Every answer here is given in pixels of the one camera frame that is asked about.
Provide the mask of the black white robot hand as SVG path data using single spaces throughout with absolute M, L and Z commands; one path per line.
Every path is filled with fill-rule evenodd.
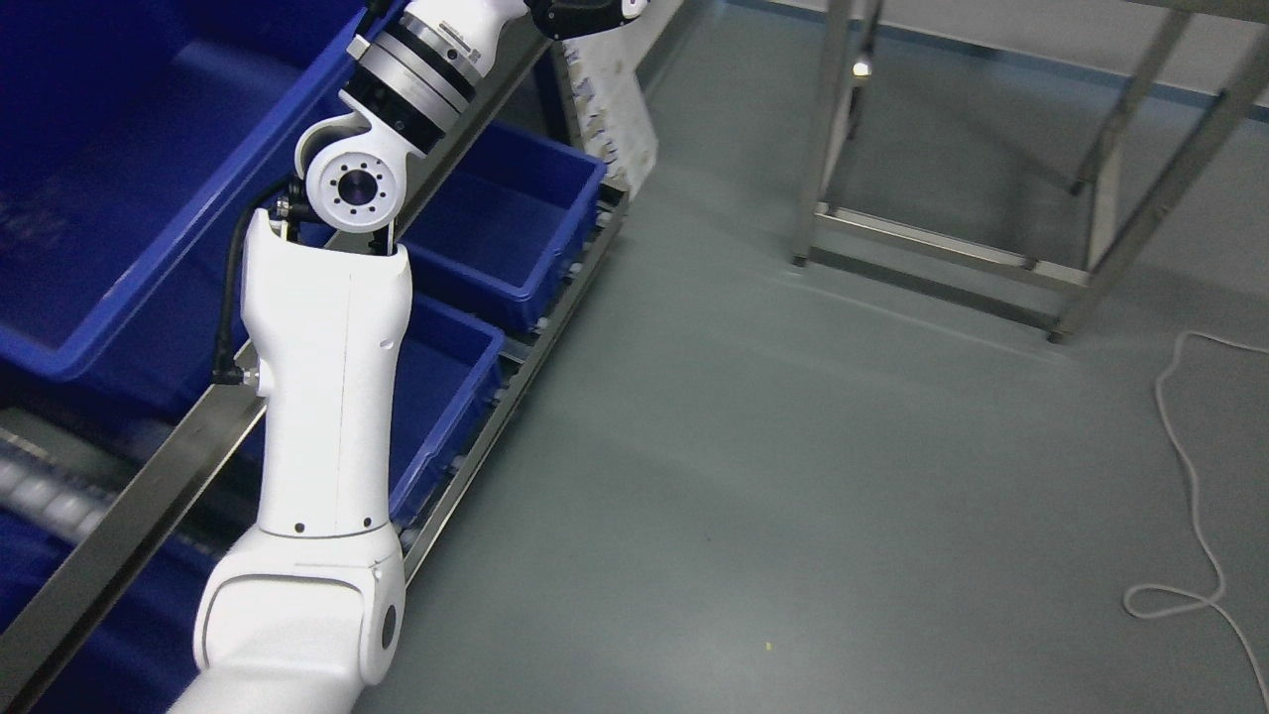
M 525 1 L 527 14 L 549 41 L 572 41 L 629 27 L 648 1 Z

